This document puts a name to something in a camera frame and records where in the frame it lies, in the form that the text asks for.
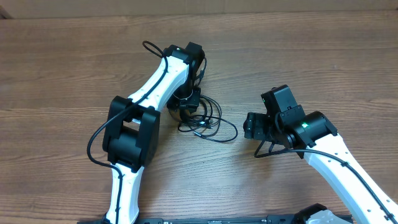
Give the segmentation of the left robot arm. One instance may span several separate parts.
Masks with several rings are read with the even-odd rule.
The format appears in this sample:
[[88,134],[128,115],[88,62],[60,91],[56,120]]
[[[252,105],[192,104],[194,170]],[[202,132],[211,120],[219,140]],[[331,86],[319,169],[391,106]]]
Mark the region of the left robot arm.
[[205,53],[190,42],[185,48],[171,45],[157,51],[161,63],[148,81],[127,98],[116,96],[108,112],[103,150],[112,168],[113,185],[109,210],[101,223],[135,223],[144,168],[158,146],[163,108],[195,112],[200,88],[195,86]]

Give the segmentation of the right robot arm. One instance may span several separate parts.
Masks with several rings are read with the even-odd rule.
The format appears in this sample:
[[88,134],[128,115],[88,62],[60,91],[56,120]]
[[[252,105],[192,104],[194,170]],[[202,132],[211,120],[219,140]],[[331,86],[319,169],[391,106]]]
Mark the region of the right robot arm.
[[323,113],[305,114],[288,85],[261,98],[267,112],[250,112],[243,124],[246,139],[271,144],[267,153],[256,149],[256,158],[294,152],[328,182],[358,223],[397,223],[397,204],[361,167]]

